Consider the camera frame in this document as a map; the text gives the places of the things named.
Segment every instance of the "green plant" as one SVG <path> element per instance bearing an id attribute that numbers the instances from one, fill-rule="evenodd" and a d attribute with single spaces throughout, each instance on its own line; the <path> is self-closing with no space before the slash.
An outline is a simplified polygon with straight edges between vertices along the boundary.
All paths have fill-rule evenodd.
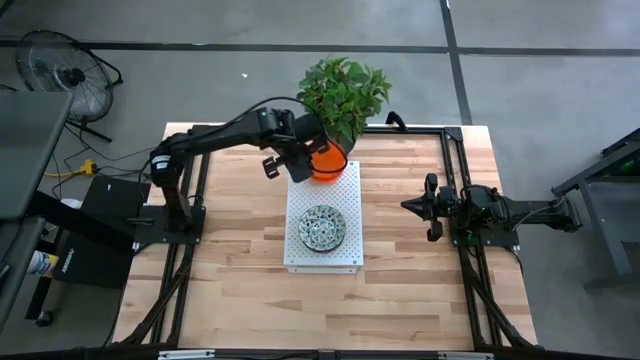
<path id="1" fill-rule="evenodd" d="M 355 140 L 364 132 L 367 118 L 389 102 L 387 76 L 381 69 L 347 58 L 324 59 L 309 68 L 300 81 L 298 99 L 310 106 L 334 138 Z"/>

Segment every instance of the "potted plant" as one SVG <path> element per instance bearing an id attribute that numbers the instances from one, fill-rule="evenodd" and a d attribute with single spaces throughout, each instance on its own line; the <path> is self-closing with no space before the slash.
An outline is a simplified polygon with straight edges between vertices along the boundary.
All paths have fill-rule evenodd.
<path id="1" fill-rule="evenodd" d="M 383 101 L 389 102 L 391 84 L 381 69 L 344 57 L 320 60 L 305 72 L 299 85 L 298 99 L 322 119 L 332 139 L 328 152 L 314 154 L 314 178 L 335 180 L 367 119 L 380 113 Z"/>

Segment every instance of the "yellow cable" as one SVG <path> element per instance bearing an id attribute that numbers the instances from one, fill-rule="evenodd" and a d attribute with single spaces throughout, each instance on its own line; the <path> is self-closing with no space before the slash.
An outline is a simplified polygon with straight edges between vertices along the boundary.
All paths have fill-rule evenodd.
<path id="1" fill-rule="evenodd" d="M 62 173 L 62 174 L 58 174 L 58 173 L 44 173 L 45 176 L 53 176 L 53 177 L 62 177 L 62 176 L 71 176 L 71 175 L 77 175 L 80 173 L 83 173 L 84 170 L 76 170 L 70 173 Z"/>
<path id="2" fill-rule="evenodd" d="M 72 172 L 68 172 L 68 173 L 44 173 L 45 176 L 51 176 L 51 177 L 63 177 L 63 176 L 73 176 L 73 175 L 80 175 L 80 174 L 86 174 L 88 176 L 91 175 L 95 175 L 96 173 L 96 169 L 97 169 L 97 165 L 96 163 L 93 162 L 93 160 L 87 159 L 84 161 L 84 164 L 82 164 L 82 166 L 80 166 L 80 168 L 78 168 L 78 170 L 74 170 Z"/>

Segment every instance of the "white pegboard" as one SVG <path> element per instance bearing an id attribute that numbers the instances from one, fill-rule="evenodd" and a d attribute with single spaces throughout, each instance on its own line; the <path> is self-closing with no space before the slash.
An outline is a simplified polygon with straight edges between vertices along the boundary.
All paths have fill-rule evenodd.
<path id="1" fill-rule="evenodd" d="M 340 247 L 326 254 L 307 249 L 298 234 L 300 217 L 309 208 L 317 205 L 336 208 L 347 223 L 347 234 Z M 334 269 L 322 272 L 355 274 L 363 263 L 360 162 L 350 161 L 335 184 L 317 184 L 311 179 L 296 184 L 289 178 L 284 246 L 284 265 L 289 271 L 319 272 L 312 269 L 303 271 L 304 267 L 308 266 Z M 350 267 L 355 271 L 340 271 L 340 268 L 336 267 Z"/>

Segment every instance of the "electrical wire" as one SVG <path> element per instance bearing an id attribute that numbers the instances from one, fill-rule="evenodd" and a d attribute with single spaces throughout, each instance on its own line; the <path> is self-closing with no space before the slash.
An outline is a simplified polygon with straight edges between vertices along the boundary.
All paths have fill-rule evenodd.
<path id="1" fill-rule="evenodd" d="M 138 173 L 140 170 L 135 170 L 135 169 L 123 169 L 123 168 L 119 168 L 117 166 L 111 166 L 111 165 L 107 165 L 107 166 L 101 166 L 98 168 L 98 170 L 103 170 L 103 169 L 113 169 L 113 170 L 118 170 L 118 171 L 122 171 L 122 172 L 134 172 L 134 173 Z"/>
<path id="2" fill-rule="evenodd" d="M 520 226 L 522 223 L 524 223 L 524 222 L 525 222 L 528 218 L 530 218 L 531 216 L 533 216 L 533 215 L 535 215 L 535 214 L 538 214 L 538 213 L 540 213 L 540 212 L 542 212 L 542 211 L 551 210 L 551 209 L 553 209 L 553 208 L 555 208 L 555 207 L 557 207 L 557 206 L 562 205 L 562 203 L 564 203 L 564 201 L 565 201 L 566 199 L 567 199 L 566 197 L 563 197 L 562 199 L 560 199 L 560 201 L 558 201 L 558 203 L 557 203 L 557 204 L 552 204 L 552 205 L 549 205 L 549 206 L 545 206 L 545 207 L 543 207 L 543 208 L 536 209 L 536 210 L 534 210 L 534 211 L 532 211 L 532 212 L 528 213 L 527 215 L 525 215 L 522 219 L 520 219 L 520 221 L 518 221 L 518 222 L 513 226 L 513 229 L 511 229 L 511 231 L 516 231 L 516 229 L 518 228 L 518 226 Z"/>
<path id="3" fill-rule="evenodd" d="M 504 247 L 505 250 L 507 250 L 508 252 L 512 253 L 513 256 L 516 258 L 516 260 L 518 261 L 518 265 L 520 265 L 520 272 L 522 274 L 524 274 L 524 268 L 522 267 L 522 260 L 520 260 L 520 256 L 518 255 L 517 252 L 515 252 L 515 250 L 513 250 L 512 248 L 505 246 Z"/>
<path id="4" fill-rule="evenodd" d="M 210 135 L 216 134 L 216 133 L 218 133 L 218 132 L 220 132 L 220 131 L 222 131 L 222 130 L 224 130 L 224 129 L 228 128 L 229 126 L 231 126 L 231 125 L 233 125 L 233 124 L 237 123 L 238 121 L 242 120 L 242 118 L 243 118 L 245 115 L 247 115 L 248 113 L 250 113 L 251 111 L 253 111 L 253 110 L 254 110 L 255 108 L 257 108 L 258 106 L 260 106 L 260 105 L 264 105 L 264 104 L 266 104 L 266 103 L 268 103 L 268 102 L 276 101 L 276 100 L 287 100 L 287 101 L 297 102 L 297 103 L 299 103 L 299 104 L 302 104 L 302 106 L 304 106 L 305 108 L 307 108 L 309 111 L 312 111 L 312 112 L 313 112 L 313 108 L 312 108 L 311 106 L 307 105 L 304 101 L 302 101 L 302 100 L 300 100 L 300 99 L 292 98 L 292 97 L 289 97 L 289 96 L 274 96 L 274 97 L 270 97 L 270 98 L 264 99 L 264 100 L 262 100 L 262 101 L 259 101 L 259 102 L 255 103 L 255 104 L 251 105 L 247 110 L 245 110 L 245 111 L 241 112 L 240 114 L 238 114 L 238 115 L 237 115 L 236 117 L 234 117 L 233 119 L 231 119 L 231 120 L 229 120 L 229 121 L 225 122 L 224 124 L 222 124 L 222 125 L 220 125 L 220 126 L 218 126 L 218 127 L 214 128 L 214 129 L 203 131 L 203 132 L 201 132 L 201 133 L 198 133 L 196 136 L 191 137 L 191 138 L 188 138 L 188 139 L 183 139 L 183 140 L 176 141 L 176 142 L 174 143 L 174 145 L 175 145 L 175 144 L 181 144 L 181 143 L 183 143 L 183 142 L 187 142 L 187 141 L 192 141 L 192 140 L 194 140 L 194 139 L 199 139 L 199 138 L 201 138 L 201 137 L 205 137 L 205 136 L 210 136 Z"/>
<path id="5" fill-rule="evenodd" d="M 123 156 L 119 156 L 119 157 L 115 157 L 115 158 L 110 158 L 110 157 L 108 157 L 108 156 L 104 155 L 103 153 L 99 152 L 98 150 L 96 150 L 93 146 L 89 145 L 89 143 L 87 143 L 87 142 L 82 138 L 82 133 L 80 133 L 80 135 L 79 135 L 79 134 L 76 134 L 76 133 L 75 133 L 73 130 L 71 130 L 71 128 L 69 128 L 69 126 L 67 126 L 67 125 L 65 125 L 64 127 L 65 127 L 65 129 L 67 129 L 67 130 L 68 130 L 68 131 L 69 131 L 73 136 L 75 136 L 76 138 L 78 138 L 78 140 L 80 140 L 80 142 L 82 143 L 82 145 L 84 145 L 85 150 L 91 150 L 91 151 L 93 151 L 94 153 L 96 153 L 98 156 L 100 156 L 101 158 L 103 158 L 103 159 L 105 159 L 105 160 L 108 160 L 108 161 L 120 161 L 120 160 L 123 160 L 123 159 L 126 159 L 126 158 L 130 158 L 130 157 L 132 157 L 132 156 L 135 156 L 135 155 L 138 155 L 138 154 L 141 154 L 141 153 L 143 153 L 143 152 L 150 151 L 150 150 L 153 150 L 153 149 L 155 149 L 155 148 L 156 148 L 155 146 L 153 146 L 153 147 L 149 147 L 149 148 L 146 148 L 146 149 L 138 150 L 138 151 L 136 151 L 136 152 L 133 152 L 133 153 L 130 153 L 130 154 L 127 154 L 127 155 L 123 155 Z M 76 154 L 76 155 L 71 156 L 71 157 L 75 157 L 75 156 L 77 156 L 77 155 L 81 154 L 82 152 L 84 152 L 84 150 L 83 150 L 83 151 L 81 151 L 80 153 Z"/>
<path id="6" fill-rule="evenodd" d="M 83 173 L 83 170 L 76 170 L 76 171 L 72 171 L 72 172 L 68 172 L 68 173 L 44 173 L 45 176 L 50 176 L 50 177 L 62 177 L 62 176 L 71 176 L 71 175 L 77 175 L 77 174 L 81 174 Z"/>
<path id="7" fill-rule="evenodd" d="M 51 188 L 51 192 L 53 192 L 53 196 L 60 200 L 62 199 L 62 176 L 60 175 L 60 167 L 58 166 L 58 159 L 56 159 L 55 151 L 51 153 L 51 158 L 53 159 L 53 163 L 56 164 L 56 173 L 58 173 L 58 187 L 60 188 L 60 195 L 56 195 L 55 186 Z"/>
<path id="8" fill-rule="evenodd" d="M 136 175 L 138 175 L 138 173 L 140 173 L 139 170 L 128 172 L 128 173 L 122 173 L 122 174 L 104 174 L 104 173 L 98 173 L 98 174 L 100 176 L 106 176 L 106 177 L 109 177 L 109 178 L 119 178 L 119 177 L 127 177 L 127 176 L 136 176 Z"/>
<path id="9" fill-rule="evenodd" d="M 142 169 L 140 169 L 140 173 L 138 174 L 138 191 L 140 192 L 140 205 L 138 206 L 138 216 L 140 216 L 140 209 L 144 205 L 144 192 L 142 191 L 142 174 L 144 173 L 144 169 L 151 163 L 151 159 L 147 159 Z"/>
<path id="10" fill-rule="evenodd" d="M 78 174 L 73 174 L 73 175 L 69 176 L 68 178 L 66 178 L 66 179 L 64 179 L 64 180 L 62 180 L 62 181 L 58 181 L 58 184 L 51 188 L 51 192 L 53 193 L 53 195 L 54 195 L 58 200 L 61 200 L 61 199 L 62 199 L 62 185 L 63 185 L 64 183 L 66 183 L 67 181 L 69 181 L 69 180 L 71 180 L 71 179 L 75 178 L 76 176 L 78 176 Z M 60 196 L 56 196 L 56 189 L 57 189 L 57 188 L 60 188 Z"/>
<path id="11" fill-rule="evenodd" d="M 76 157 L 76 156 L 78 156 L 78 155 L 80 155 L 80 154 L 82 154 L 82 153 L 84 153 L 85 151 L 88 151 L 88 150 L 89 150 L 89 148 L 85 147 L 84 149 L 78 151 L 77 153 L 69 155 L 66 158 L 64 158 L 64 160 L 62 162 L 64 162 L 64 164 L 67 166 L 67 170 L 73 171 L 71 169 L 71 165 L 69 165 L 69 163 L 68 163 L 69 159 L 72 159 L 72 158 L 74 158 L 74 157 Z"/>

